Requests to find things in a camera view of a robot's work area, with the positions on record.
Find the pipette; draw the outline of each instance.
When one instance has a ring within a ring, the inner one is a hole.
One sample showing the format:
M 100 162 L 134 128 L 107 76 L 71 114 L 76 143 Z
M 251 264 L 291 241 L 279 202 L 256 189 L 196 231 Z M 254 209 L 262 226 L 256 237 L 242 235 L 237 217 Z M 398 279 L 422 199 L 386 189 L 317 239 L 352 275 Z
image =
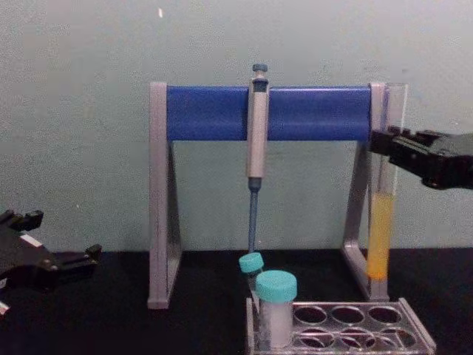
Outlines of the pipette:
M 256 214 L 258 192 L 261 189 L 265 167 L 266 142 L 268 141 L 269 85 L 265 77 L 266 64 L 254 64 L 254 77 L 248 91 L 248 156 L 246 175 L 250 189 L 250 221 L 248 252 L 254 252 L 256 239 Z

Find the teal cap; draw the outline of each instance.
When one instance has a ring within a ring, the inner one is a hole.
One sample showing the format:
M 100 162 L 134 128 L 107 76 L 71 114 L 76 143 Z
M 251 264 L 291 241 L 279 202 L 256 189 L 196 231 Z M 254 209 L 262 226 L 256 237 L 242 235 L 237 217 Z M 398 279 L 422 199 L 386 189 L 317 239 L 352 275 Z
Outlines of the teal cap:
M 242 272 L 248 274 L 250 272 L 255 272 L 260 270 L 263 267 L 263 258 L 260 253 L 250 253 L 243 255 L 238 259 L 239 267 L 242 269 Z
M 262 272 L 256 277 L 256 294 L 266 302 L 290 302 L 297 296 L 297 279 L 286 271 Z

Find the yellow liquid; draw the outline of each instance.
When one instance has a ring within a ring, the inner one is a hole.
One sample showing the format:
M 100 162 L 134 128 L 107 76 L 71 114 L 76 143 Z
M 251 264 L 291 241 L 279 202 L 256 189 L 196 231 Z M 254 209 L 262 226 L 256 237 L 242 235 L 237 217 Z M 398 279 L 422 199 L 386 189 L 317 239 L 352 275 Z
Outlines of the yellow liquid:
M 371 205 L 367 275 L 375 280 L 385 280 L 387 278 L 393 208 L 393 195 L 380 192 L 374 194 Z

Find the white label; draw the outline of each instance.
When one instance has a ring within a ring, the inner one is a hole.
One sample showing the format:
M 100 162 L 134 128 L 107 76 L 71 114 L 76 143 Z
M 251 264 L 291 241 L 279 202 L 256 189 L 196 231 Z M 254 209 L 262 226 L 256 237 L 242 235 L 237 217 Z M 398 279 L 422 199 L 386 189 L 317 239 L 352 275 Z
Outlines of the white label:
M 10 307 L 8 307 L 7 305 L 5 305 L 4 303 L 0 302 L 0 316 L 4 316 L 5 313 L 7 313 L 7 311 L 10 309 Z
M 43 244 L 41 244 L 40 242 L 38 242 L 35 238 L 31 237 L 30 235 L 28 234 L 23 234 L 21 237 L 20 237 L 22 240 L 24 240 L 25 242 L 28 242 L 29 244 L 31 244 L 32 246 L 34 246 L 35 248 L 38 248 L 40 246 L 42 246 Z

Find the test tube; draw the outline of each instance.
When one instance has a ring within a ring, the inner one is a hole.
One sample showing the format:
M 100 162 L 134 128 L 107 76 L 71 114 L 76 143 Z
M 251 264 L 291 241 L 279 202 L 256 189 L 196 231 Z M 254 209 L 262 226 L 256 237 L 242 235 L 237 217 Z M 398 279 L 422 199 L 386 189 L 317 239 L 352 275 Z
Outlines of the test tube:
M 407 85 L 372 84 L 371 90 L 375 90 L 375 97 L 380 101 L 372 102 L 372 129 L 387 131 L 389 126 L 403 128 Z M 389 157 L 371 154 L 370 237 L 366 273 L 373 280 L 387 278 L 397 173 L 397 168 L 389 163 Z
M 259 297 L 259 341 L 262 346 L 283 348 L 291 344 L 296 277 L 286 271 L 264 271 L 256 277 L 256 293 Z
M 239 258 L 238 262 L 242 273 L 245 274 L 248 281 L 253 303 L 259 312 L 259 298 L 256 295 L 256 276 L 263 272 L 263 266 L 265 265 L 263 258 L 260 253 L 255 251 L 254 253 L 243 255 Z

